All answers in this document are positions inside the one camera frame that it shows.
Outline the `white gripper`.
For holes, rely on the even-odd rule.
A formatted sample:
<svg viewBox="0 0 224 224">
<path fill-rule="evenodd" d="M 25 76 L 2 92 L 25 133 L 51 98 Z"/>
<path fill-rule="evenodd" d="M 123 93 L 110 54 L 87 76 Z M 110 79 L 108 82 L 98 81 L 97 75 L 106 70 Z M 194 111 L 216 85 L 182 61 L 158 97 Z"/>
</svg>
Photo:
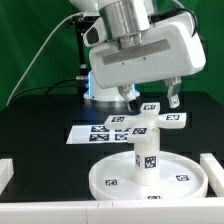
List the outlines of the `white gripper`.
<svg viewBox="0 0 224 224">
<path fill-rule="evenodd" d="M 169 106 L 177 108 L 182 83 L 179 76 L 195 74 L 206 63 L 200 38 L 192 32 L 191 15 L 182 13 L 145 31 L 139 46 L 119 50 L 111 41 L 93 47 L 89 57 L 96 83 L 101 88 L 119 86 L 128 110 L 136 111 L 138 93 L 129 84 L 166 79 Z"/>
</svg>

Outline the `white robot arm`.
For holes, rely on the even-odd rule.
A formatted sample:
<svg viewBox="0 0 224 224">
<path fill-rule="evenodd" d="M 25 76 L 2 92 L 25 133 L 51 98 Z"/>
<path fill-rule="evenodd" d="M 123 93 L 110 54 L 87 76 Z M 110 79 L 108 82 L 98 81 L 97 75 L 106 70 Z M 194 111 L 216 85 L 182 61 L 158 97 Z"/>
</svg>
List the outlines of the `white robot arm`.
<svg viewBox="0 0 224 224">
<path fill-rule="evenodd" d="M 156 0 L 69 0 L 89 25 L 83 43 L 91 71 L 84 100 L 98 107 L 137 107 L 135 86 L 163 80 L 169 106 L 176 108 L 181 78 L 206 63 L 197 18 L 178 0 L 156 10 Z"/>
</svg>

